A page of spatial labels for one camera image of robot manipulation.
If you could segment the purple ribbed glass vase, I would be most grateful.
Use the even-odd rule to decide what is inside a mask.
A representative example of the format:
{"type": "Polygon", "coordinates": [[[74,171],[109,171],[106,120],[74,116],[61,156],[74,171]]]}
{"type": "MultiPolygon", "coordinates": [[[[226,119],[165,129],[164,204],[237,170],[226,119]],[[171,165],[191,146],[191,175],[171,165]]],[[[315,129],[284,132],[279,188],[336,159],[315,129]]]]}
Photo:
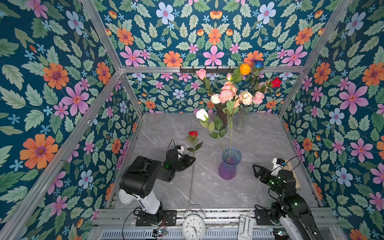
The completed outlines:
{"type": "Polygon", "coordinates": [[[237,174],[237,166],[242,162],[242,154],[236,148],[227,148],[222,152],[223,162],[218,173],[224,180],[232,180],[237,174]]]}

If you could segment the white rose stem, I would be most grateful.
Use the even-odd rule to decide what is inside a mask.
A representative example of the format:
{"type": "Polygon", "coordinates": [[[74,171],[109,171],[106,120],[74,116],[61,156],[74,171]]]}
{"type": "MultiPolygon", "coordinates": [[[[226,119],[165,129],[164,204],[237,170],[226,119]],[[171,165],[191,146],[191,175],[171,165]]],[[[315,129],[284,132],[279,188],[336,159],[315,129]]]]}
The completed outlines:
{"type": "Polygon", "coordinates": [[[214,104],[214,105],[218,105],[218,104],[221,104],[222,101],[221,101],[221,98],[220,98],[220,94],[214,94],[211,96],[211,102],[214,104]]]}
{"type": "Polygon", "coordinates": [[[221,138],[227,134],[228,129],[224,127],[222,119],[220,117],[215,117],[211,120],[208,112],[204,109],[200,109],[196,112],[196,118],[199,120],[202,127],[209,131],[210,138],[217,140],[220,148],[224,151],[225,147],[221,138]]]}

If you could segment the clear glass cup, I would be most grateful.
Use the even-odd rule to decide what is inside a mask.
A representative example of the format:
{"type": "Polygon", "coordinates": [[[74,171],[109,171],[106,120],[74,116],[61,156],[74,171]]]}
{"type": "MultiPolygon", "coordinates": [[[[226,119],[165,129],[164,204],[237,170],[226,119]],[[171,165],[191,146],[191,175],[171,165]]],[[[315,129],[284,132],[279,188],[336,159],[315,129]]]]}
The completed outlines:
{"type": "Polygon", "coordinates": [[[248,115],[250,114],[250,107],[242,107],[239,112],[235,115],[234,130],[236,133],[242,134],[245,132],[247,127],[248,115]]]}

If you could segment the dark pink ribbed glass vase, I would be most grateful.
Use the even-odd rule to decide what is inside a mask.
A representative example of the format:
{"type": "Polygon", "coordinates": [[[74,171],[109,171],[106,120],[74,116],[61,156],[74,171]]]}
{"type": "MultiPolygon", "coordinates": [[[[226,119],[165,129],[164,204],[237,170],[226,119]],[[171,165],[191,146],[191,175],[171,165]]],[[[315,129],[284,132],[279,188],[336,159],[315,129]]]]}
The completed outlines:
{"type": "Polygon", "coordinates": [[[217,116],[222,120],[223,122],[223,129],[227,128],[228,124],[228,118],[227,115],[223,112],[223,109],[226,107],[225,104],[217,104],[216,109],[217,109],[217,116]]]}

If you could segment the pink double carnation stem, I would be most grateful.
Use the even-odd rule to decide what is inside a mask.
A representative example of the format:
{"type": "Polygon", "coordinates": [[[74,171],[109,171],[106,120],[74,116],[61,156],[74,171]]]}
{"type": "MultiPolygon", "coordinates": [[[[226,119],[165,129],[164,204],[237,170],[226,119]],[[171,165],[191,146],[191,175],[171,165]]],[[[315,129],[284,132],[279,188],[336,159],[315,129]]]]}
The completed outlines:
{"type": "Polygon", "coordinates": [[[268,86],[266,85],[266,83],[260,82],[257,84],[256,87],[248,91],[248,93],[252,95],[252,101],[250,102],[249,105],[247,105],[246,112],[250,112],[251,108],[254,105],[261,105],[263,103],[267,89],[268,89],[268,86]]]}

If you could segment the cream double-bloom flower stem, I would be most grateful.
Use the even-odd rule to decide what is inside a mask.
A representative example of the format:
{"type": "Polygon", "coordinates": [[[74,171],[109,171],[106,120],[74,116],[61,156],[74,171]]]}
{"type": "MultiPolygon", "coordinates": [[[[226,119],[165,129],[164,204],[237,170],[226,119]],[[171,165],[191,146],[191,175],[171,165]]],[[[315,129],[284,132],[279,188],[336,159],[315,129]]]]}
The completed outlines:
{"type": "Polygon", "coordinates": [[[253,96],[251,93],[244,91],[239,94],[238,99],[236,100],[236,107],[238,107],[242,114],[249,114],[250,107],[253,103],[253,96]]]}

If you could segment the pink cream peony spray stem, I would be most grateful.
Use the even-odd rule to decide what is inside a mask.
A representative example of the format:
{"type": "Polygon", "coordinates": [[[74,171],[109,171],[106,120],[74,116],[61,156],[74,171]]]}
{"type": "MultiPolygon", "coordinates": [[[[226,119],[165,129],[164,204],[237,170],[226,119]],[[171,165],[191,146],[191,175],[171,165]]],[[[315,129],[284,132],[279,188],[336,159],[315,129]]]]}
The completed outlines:
{"type": "Polygon", "coordinates": [[[227,82],[222,87],[219,94],[221,104],[224,105],[223,112],[227,116],[228,125],[230,127],[230,147],[229,152],[226,154],[226,161],[232,164],[232,143],[233,143],[233,117],[239,111],[239,96],[237,95],[238,89],[236,84],[243,79],[242,75],[237,73],[228,74],[227,82]]]}

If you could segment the pink rose stem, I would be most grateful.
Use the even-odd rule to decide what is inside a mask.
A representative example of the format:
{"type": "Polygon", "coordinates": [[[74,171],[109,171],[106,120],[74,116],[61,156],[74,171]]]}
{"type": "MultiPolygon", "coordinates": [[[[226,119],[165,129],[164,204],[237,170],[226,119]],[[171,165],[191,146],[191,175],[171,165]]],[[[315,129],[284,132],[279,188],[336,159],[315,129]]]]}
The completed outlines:
{"type": "Polygon", "coordinates": [[[196,71],[196,74],[198,78],[204,83],[208,96],[211,97],[211,102],[216,105],[217,104],[217,100],[215,99],[216,94],[213,93],[213,90],[211,88],[211,82],[207,78],[207,71],[205,69],[200,69],[196,71]]]}

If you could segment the red rose stem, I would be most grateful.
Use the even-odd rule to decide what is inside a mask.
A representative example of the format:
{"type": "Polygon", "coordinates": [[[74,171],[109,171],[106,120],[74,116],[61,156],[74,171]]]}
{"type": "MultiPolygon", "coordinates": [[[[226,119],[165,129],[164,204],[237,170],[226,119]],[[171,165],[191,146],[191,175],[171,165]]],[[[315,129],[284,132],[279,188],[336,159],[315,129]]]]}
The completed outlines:
{"type": "Polygon", "coordinates": [[[274,93],[278,88],[281,87],[282,81],[279,77],[276,77],[271,80],[267,80],[265,82],[260,82],[256,85],[256,93],[255,96],[261,97],[266,94],[274,93]]]}
{"type": "MultiPolygon", "coordinates": [[[[199,150],[202,147],[203,142],[200,142],[198,140],[198,132],[197,131],[189,132],[189,136],[187,137],[187,140],[192,144],[192,147],[191,148],[187,148],[187,150],[192,153],[192,157],[195,157],[196,151],[199,150]]],[[[189,203],[190,204],[193,204],[193,202],[192,202],[192,191],[193,191],[193,182],[194,182],[194,169],[195,169],[195,166],[193,165],[193,168],[192,168],[192,178],[191,178],[191,188],[190,188],[190,197],[189,197],[189,203]]]]}

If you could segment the yellow rose stem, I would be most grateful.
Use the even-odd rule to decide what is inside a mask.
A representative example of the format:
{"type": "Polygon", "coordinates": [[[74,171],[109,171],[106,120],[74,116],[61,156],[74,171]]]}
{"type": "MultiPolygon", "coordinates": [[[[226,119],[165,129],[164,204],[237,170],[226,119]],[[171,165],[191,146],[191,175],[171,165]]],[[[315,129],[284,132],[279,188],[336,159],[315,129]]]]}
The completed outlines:
{"type": "Polygon", "coordinates": [[[235,86],[236,84],[245,80],[246,76],[248,76],[250,73],[251,67],[248,64],[242,64],[233,71],[231,74],[230,82],[235,86]]]}

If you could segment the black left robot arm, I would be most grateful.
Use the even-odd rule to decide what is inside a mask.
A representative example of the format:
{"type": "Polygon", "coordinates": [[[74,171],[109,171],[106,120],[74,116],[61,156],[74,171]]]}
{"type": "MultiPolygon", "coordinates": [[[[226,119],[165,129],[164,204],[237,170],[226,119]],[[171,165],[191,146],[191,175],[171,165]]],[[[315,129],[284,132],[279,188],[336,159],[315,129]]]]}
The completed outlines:
{"type": "Polygon", "coordinates": [[[152,226],[164,222],[163,204],[156,197],[153,188],[156,180],[170,183],[176,173],[185,171],[196,161],[177,149],[167,151],[164,162],[138,156],[123,172],[119,186],[119,200],[124,205],[133,201],[139,203],[138,217],[152,226]]]}

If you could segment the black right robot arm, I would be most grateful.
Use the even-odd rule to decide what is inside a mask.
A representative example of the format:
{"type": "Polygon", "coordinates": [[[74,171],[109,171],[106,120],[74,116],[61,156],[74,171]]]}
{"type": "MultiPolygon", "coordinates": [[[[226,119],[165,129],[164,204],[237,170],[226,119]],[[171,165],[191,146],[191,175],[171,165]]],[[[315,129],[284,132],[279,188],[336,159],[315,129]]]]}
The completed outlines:
{"type": "Polygon", "coordinates": [[[271,204],[271,222],[280,223],[292,240],[321,240],[323,237],[305,199],[297,193],[294,173],[280,170],[276,176],[272,171],[253,165],[255,177],[278,195],[271,204]]]}

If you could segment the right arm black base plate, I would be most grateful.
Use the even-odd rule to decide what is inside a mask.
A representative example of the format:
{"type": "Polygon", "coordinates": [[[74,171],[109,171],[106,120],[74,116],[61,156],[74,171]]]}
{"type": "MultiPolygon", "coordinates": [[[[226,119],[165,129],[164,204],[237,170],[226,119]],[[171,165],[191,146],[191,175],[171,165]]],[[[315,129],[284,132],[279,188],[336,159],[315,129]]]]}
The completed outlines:
{"type": "Polygon", "coordinates": [[[280,226],[280,222],[273,222],[268,210],[255,209],[254,210],[256,223],[258,226],[280,226]]]}

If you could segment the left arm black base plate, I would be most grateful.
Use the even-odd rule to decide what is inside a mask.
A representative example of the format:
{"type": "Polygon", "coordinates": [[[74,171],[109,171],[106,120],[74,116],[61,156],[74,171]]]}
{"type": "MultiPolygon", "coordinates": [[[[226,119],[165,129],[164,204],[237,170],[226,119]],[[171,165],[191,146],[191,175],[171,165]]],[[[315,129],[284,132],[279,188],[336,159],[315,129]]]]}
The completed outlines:
{"type": "Polygon", "coordinates": [[[144,211],[139,211],[136,226],[137,227],[159,227],[160,225],[175,226],[177,220],[176,210],[162,210],[151,215],[144,211]]]}

